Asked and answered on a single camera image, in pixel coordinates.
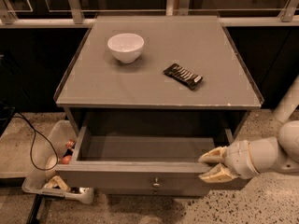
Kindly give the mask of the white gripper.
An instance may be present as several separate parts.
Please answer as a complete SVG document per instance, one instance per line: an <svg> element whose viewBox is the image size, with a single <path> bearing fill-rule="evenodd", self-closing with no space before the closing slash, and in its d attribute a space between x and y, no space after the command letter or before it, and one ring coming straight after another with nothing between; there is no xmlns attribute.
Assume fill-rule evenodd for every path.
<svg viewBox="0 0 299 224"><path fill-rule="evenodd" d="M251 160L247 140L233 142L228 147L215 147L203 154L198 161L218 163L208 172L198 176L206 183L225 183L238 177L251 179L259 174Z"/></svg>

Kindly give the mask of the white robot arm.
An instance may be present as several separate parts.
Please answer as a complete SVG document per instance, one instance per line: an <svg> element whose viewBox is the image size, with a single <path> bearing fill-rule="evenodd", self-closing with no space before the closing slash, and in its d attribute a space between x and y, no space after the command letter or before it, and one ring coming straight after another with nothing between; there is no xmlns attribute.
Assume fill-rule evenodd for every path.
<svg viewBox="0 0 299 224"><path fill-rule="evenodd" d="M299 121L287 121L299 106L299 76L273 112L282 123L277 137L256 141L236 141L216 147L199 158L202 163L215 163L199 178L206 183L224 183L234 179L251 179L261 173L297 175L299 173Z"/></svg>

